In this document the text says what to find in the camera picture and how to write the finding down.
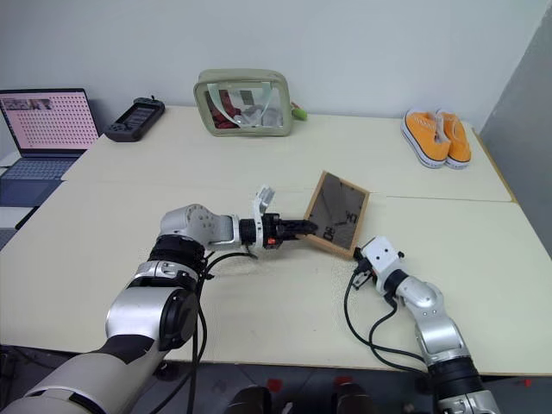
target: orange sneaker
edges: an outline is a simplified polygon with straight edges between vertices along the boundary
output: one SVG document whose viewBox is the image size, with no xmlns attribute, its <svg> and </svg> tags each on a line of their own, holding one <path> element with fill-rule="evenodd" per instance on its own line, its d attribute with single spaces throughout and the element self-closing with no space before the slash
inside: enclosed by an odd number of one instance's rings
<svg viewBox="0 0 552 414">
<path fill-rule="evenodd" d="M 434 113 L 409 110 L 403 118 L 401 129 L 424 166 L 439 168 L 445 163 L 450 141 L 442 132 L 442 124 L 437 122 Z"/>
<path fill-rule="evenodd" d="M 455 169 L 466 168 L 472 158 L 472 152 L 469 149 L 462 122 L 458 119 L 458 116 L 445 110 L 438 110 L 436 119 L 437 123 L 442 124 L 444 138 L 450 141 L 450 149 L 445 165 Z"/>
</svg>

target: black cable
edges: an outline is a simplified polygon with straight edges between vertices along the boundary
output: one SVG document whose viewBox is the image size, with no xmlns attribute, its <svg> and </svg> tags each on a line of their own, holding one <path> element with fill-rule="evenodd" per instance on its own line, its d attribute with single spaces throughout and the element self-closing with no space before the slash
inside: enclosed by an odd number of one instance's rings
<svg viewBox="0 0 552 414">
<path fill-rule="evenodd" d="M 255 256 L 255 255 L 252 254 L 252 253 L 234 252 L 234 253 L 223 254 L 222 256 L 219 256 L 219 257 L 217 257 L 216 259 L 214 259 L 214 260 L 205 268 L 205 272 L 204 272 L 205 278 L 206 278 L 206 279 L 210 279 L 209 272 L 210 272 L 210 270 L 213 268 L 213 266 L 214 266 L 216 263 L 219 263 L 220 261 L 225 260 L 225 259 L 229 259 L 230 257 L 237 257 L 237 256 L 244 256 L 244 257 L 250 257 L 251 259 L 257 259 L 257 256 Z"/>
<path fill-rule="evenodd" d="M 52 367 L 48 364 L 43 364 L 42 362 L 36 360 L 35 358 L 33 358 L 32 356 L 28 356 L 27 354 L 25 354 L 23 351 L 21 351 L 18 347 L 12 347 L 14 351 L 16 351 L 20 356 L 22 356 L 25 360 L 27 360 L 28 362 L 31 362 L 39 367 L 43 367 L 43 368 L 46 368 L 46 369 L 56 369 L 57 367 Z"/>
<path fill-rule="evenodd" d="M 409 356 L 411 358 L 414 358 L 416 360 L 419 360 L 419 361 L 423 362 L 423 358 L 420 355 L 413 354 L 412 352 L 408 352 L 408 351 L 403 351 L 401 349 L 382 347 L 380 345 L 377 345 L 377 344 L 373 343 L 373 333 L 375 332 L 376 328 L 378 326 L 380 326 L 383 322 L 385 322 L 387 319 L 389 319 L 390 317 L 395 315 L 395 313 L 397 312 L 397 303 L 394 300 L 391 299 L 391 300 L 388 301 L 389 305 L 393 308 L 392 311 L 389 312 L 384 317 L 382 317 L 380 320 L 378 320 L 372 326 L 372 328 L 370 329 L 370 333 L 368 335 L 368 340 L 366 340 L 362 336 L 360 336 L 359 333 L 354 329 L 353 324 L 351 323 L 351 320 L 350 320 L 350 317 L 349 317 L 349 314 L 348 314 L 348 295 L 351 291 L 351 286 L 353 285 L 354 276 L 355 275 L 351 276 L 351 279 L 350 279 L 350 281 L 348 283 L 348 286 L 347 286 L 347 290 L 345 291 L 345 297 L 343 298 L 343 310 L 344 310 L 344 313 L 345 313 L 345 320 L 347 321 L 347 326 L 349 327 L 349 329 L 353 333 L 354 337 L 356 339 L 358 339 L 360 342 L 362 342 L 363 344 L 365 344 L 366 346 L 368 346 L 370 348 L 370 350 L 372 351 L 372 353 L 374 354 L 374 356 L 380 362 L 386 364 L 387 366 L 395 368 L 395 369 L 399 369 L 399 370 L 402 370 L 402 371 L 407 371 L 407 372 L 410 372 L 410 373 L 420 374 L 420 375 L 423 375 L 424 377 L 427 376 L 427 373 L 425 373 L 422 370 L 419 370 L 419 369 L 416 369 L 416 368 L 413 368 L 413 367 L 406 367 L 406 366 L 403 366 L 403 365 L 399 365 L 399 364 L 396 364 L 394 362 L 391 362 L 391 361 L 385 359 L 383 356 L 381 356 L 378 353 L 378 350 L 383 351 L 383 352 L 389 352 L 389 353 L 392 353 L 392 354 L 400 354 L 400 355 L 404 355 L 404 356 Z"/>
<path fill-rule="evenodd" d="M 193 403 L 196 398 L 196 382 L 198 378 L 198 323 L 196 322 L 196 331 L 191 339 L 191 380 L 188 390 L 188 408 L 187 414 L 193 413 Z"/>
<path fill-rule="evenodd" d="M 393 299 L 391 300 L 388 300 L 387 303 L 392 307 L 391 309 L 391 312 L 389 312 L 387 315 L 385 315 L 384 317 L 380 318 L 374 325 L 372 325 L 372 328 L 370 329 L 370 333 L 368 334 L 368 341 L 370 343 L 373 344 L 373 333 L 375 332 L 376 328 L 378 328 L 378 326 L 380 326 L 383 322 L 385 322 L 387 319 L 393 317 L 395 315 L 395 313 L 397 313 L 397 302 L 395 302 Z M 399 365 L 399 364 L 396 364 L 394 362 L 391 362 L 389 360 L 386 360 L 383 356 L 381 356 L 376 347 L 373 345 L 372 347 L 370 347 L 370 349 L 372 350 L 372 353 L 374 354 L 374 356 L 381 362 L 383 362 L 384 364 L 386 364 L 387 366 L 389 367 L 393 367 L 395 369 L 401 369 L 403 371 L 407 371 L 409 373 L 416 373 L 416 374 L 420 374 L 420 375 L 423 375 L 423 376 L 427 376 L 428 374 L 425 373 L 424 371 L 420 370 L 420 369 L 416 369 L 416 368 L 413 368 L 413 367 L 406 367 L 404 365 Z"/>
<path fill-rule="evenodd" d="M 205 257 L 205 259 L 206 260 L 209 259 L 213 255 L 213 253 L 214 252 L 211 252 L 210 254 L 208 254 Z M 201 307 L 201 302 L 199 300 L 201 298 L 201 293 L 203 291 L 204 282 L 207 279 L 210 279 L 209 272 L 213 268 L 214 265 L 216 265 L 217 263 L 220 263 L 222 260 L 228 259 L 230 257 L 237 257 L 237 256 L 245 256 L 245 257 L 250 257 L 252 259 L 257 259 L 257 256 L 255 256 L 254 254 L 251 254 L 251 253 L 234 252 L 234 253 L 223 254 L 222 256 L 219 256 L 216 259 L 214 259 L 207 267 L 205 267 L 205 269 L 199 275 L 198 285 L 196 286 L 196 296 L 198 297 L 198 315 L 199 315 L 199 321 L 201 323 L 201 328 L 202 328 L 202 331 L 203 331 L 203 337 L 202 337 L 202 341 L 201 341 L 201 348 L 199 349 L 199 353 L 197 354 L 197 359 L 196 359 L 197 364 L 194 364 L 194 354 L 195 353 L 192 350 L 192 356 L 191 356 L 192 357 L 192 364 L 191 364 L 190 371 L 180 380 L 180 382 L 171 391 L 171 393 L 169 395 L 167 395 L 165 397 L 165 399 L 163 401 L 161 401 L 153 410 L 150 411 L 150 414 L 157 414 L 163 408 L 165 408 L 165 406 L 168 404 L 168 402 L 171 401 L 171 399 L 174 398 L 174 396 L 182 389 L 182 387 L 186 384 L 186 382 L 188 382 L 189 379 L 191 379 L 190 392 L 192 392 L 192 382 L 193 382 L 193 384 L 194 384 L 193 394 L 195 396 L 195 378 L 194 377 L 197 374 L 197 368 L 198 368 L 197 365 L 201 361 L 201 358 L 203 357 L 204 352 L 205 352 L 205 348 L 207 346 L 207 322 L 205 320 L 205 315 L 204 315 L 203 309 Z M 198 333 L 198 328 L 196 327 L 196 332 L 194 333 L 194 337 L 196 338 L 196 346 L 197 346 L 197 333 Z M 195 397 L 192 397 L 191 394 L 189 394 L 189 396 L 188 396 L 188 410 L 190 410 L 190 401 L 191 401 L 191 408 L 193 409 L 193 399 L 194 398 Z"/>
<path fill-rule="evenodd" d="M 360 342 L 365 344 L 369 348 L 375 348 L 376 350 L 383 351 L 383 352 L 389 352 L 392 354 L 399 354 L 404 356 L 409 356 L 411 358 L 414 358 L 415 360 L 419 360 L 423 362 L 423 358 L 418 354 L 413 354 L 412 352 L 403 351 L 401 349 L 395 349 L 395 348 L 388 348 L 388 347 L 382 347 L 380 345 L 376 345 L 371 340 L 366 340 L 362 336 L 359 335 L 359 333 L 354 328 L 353 324 L 351 323 L 351 319 L 348 314 L 348 295 L 351 292 L 351 287 L 353 286 L 354 276 L 351 276 L 350 281 L 348 282 L 347 290 L 345 291 L 345 297 L 343 298 L 343 311 L 345 313 L 345 321 L 347 322 L 348 328 L 353 333 L 354 337 L 358 339 Z"/>
</svg>

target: blue laptop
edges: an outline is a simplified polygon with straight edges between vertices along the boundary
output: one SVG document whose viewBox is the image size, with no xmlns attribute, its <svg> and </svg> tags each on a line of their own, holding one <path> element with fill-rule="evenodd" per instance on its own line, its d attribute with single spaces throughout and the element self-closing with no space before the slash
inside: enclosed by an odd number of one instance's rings
<svg viewBox="0 0 552 414">
<path fill-rule="evenodd" d="M 85 90 L 0 91 L 0 108 L 21 155 L 0 176 L 0 205 L 41 205 L 97 140 Z"/>
</svg>

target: robotic arm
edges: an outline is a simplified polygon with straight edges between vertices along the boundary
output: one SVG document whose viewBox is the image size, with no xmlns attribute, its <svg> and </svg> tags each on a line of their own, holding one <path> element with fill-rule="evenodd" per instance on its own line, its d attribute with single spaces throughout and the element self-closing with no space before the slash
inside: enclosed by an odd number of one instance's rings
<svg viewBox="0 0 552 414">
<path fill-rule="evenodd" d="M 198 318 L 196 285 L 206 268 L 205 249 L 241 245 L 277 248 L 314 233 L 305 220 L 266 213 L 274 191 L 261 187 L 254 218 L 217 216 L 199 204 L 170 211 L 149 258 L 110 307 L 107 342 L 71 358 L 9 405 L 5 413 L 111 414 L 128 412 L 165 355 L 193 335 Z"/>
<path fill-rule="evenodd" d="M 500 414 L 491 392 L 485 390 L 471 355 L 454 321 L 444 309 L 441 291 L 406 274 L 402 254 L 382 236 L 361 249 L 353 284 L 361 285 L 371 272 L 376 291 L 402 299 L 416 322 L 416 339 L 444 414 Z"/>
</svg>

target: table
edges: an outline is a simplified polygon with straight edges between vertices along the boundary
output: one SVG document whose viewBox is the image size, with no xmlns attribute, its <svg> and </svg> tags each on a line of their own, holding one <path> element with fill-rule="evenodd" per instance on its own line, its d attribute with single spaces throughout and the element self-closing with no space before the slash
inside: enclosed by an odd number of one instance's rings
<svg viewBox="0 0 552 414">
<path fill-rule="evenodd" d="M 302 216 L 312 188 L 275 190 L 270 211 Z M 0 342 L 74 352 L 99 347 L 107 310 L 147 259 L 162 215 L 201 203 L 249 217 L 255 191 L 65 182 L 0 252 Z M 361 241 L 374 235 L 405 252 L 411 274 L 439 286 L 482 373 L 552 373 L 552 263 L 517 204 L 373 194 Z M 204 360 L 384 368 L 344 321 L 353 268 L 306 241 L 261 252 L 258 261 L 226 261 L 204 288 Z M 368 285 L 351 295 L 351 317 L 363 334 L 388 311 Z M 404 309 L 376 336 L 417 352 Z M 189 359 L 188 345 L 169 358 Z"/>
<path fill-rule="evenodd" d="M 63 179 L 215 190 L 266 183 L 311 191 L 328 170 L 386 195 L 511 201 L 471 126 L 464 126 L 473 151 L 470 167 L 431 170 L 401 135 L 399 119 L 312 115 L 295 122 L 287 137 L 215 137 L 197 108 L 168 106 L 141 141 L 113 142 L 102 135 Z"/>
</svg>

